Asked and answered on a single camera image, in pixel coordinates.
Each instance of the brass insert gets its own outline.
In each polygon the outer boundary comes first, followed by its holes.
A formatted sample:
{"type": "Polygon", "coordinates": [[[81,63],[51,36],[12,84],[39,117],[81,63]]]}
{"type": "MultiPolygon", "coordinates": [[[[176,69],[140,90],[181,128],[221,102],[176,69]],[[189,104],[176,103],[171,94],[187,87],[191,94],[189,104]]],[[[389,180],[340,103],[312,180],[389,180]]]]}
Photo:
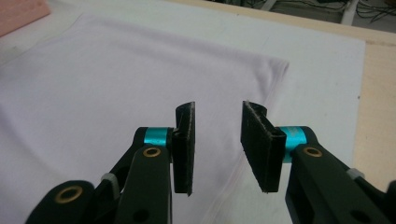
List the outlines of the brass insert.
{"type": "Polygon", "coordinates": [[[158,157],[161,154],[161,151],[157,147],[149,147],[143,151],[143,155],[145,157],[158,157]]]}
{"type": "Polygon", "coordinates": [[[304,148],[304,153],[311,157],[321,157],[323,154],[321,151],[314,147],[306,147],[304,148]]]}
{"type": "Polygon", "coordinates": [[[55,197],[56,203],[71,203],[82,194],[82,187],[75,185],[59,191],[55,197]]]}

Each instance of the pink object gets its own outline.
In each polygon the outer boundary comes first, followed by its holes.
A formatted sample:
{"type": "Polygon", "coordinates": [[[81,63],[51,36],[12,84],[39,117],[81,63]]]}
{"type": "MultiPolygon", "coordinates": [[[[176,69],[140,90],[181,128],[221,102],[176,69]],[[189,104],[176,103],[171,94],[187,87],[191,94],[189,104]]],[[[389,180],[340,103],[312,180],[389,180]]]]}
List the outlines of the pink object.
{"type": "Polygon", "coordinates": [[[0,0],[0,36],[49,14],[45,0],[0,0]]]}

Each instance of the white fabric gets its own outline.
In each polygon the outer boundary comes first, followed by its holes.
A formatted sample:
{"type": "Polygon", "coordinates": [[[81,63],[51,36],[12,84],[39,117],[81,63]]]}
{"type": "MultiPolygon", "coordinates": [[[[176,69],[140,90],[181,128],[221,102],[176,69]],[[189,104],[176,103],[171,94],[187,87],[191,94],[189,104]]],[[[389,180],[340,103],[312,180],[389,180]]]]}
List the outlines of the white fabric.
{"type": "Polygon", "coordinates": [[[243,154],[242,101],[265,104],[285,61],[82,16],[60,37],[0,68],[0,222],[22,223],[54,186],[94,185],[141,126],[175,127],[196,103],[193,194],[174,223],[200,223],[243,154]]]}

